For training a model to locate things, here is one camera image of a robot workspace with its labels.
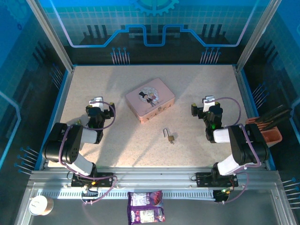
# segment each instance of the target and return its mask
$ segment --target snack bag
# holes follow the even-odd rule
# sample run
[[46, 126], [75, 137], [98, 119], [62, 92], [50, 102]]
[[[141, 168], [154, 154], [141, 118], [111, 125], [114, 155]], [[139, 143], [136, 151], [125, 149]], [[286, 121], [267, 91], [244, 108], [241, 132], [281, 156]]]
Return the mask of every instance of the snack bag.
[[128, 193], [129, 225], [164, 222], [162, 192]]

